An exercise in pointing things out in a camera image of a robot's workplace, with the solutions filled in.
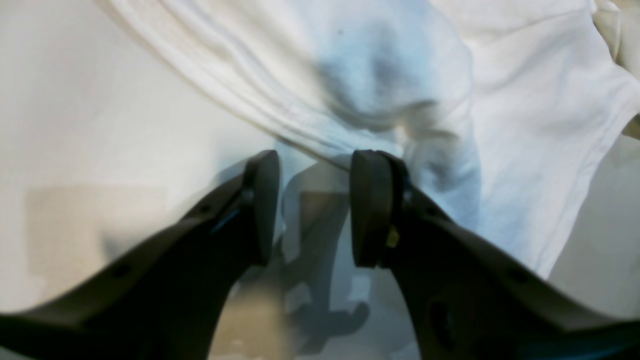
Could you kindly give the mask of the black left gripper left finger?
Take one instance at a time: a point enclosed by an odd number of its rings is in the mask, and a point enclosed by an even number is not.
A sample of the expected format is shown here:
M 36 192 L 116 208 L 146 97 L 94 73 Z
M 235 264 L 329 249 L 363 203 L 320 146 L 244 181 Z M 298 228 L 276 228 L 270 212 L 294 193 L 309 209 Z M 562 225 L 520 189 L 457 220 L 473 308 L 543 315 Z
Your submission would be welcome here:
M 1 346 L 35 360 L 205 360 L 234 284 L 269 262 L 280 188 L 278 153 L 257 153 L 82 284 L 2 314 Z

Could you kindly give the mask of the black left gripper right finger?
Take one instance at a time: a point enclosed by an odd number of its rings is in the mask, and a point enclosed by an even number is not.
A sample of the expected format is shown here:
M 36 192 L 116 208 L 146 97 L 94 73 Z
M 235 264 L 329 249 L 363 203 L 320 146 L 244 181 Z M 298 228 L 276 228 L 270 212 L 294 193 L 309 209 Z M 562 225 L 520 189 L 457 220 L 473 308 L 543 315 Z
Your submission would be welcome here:
M 354 264 L 397 283 L 423 360 L 637 360 L 638 320 L 599 314 L 450 218 L 383 151 L 350 160 Z

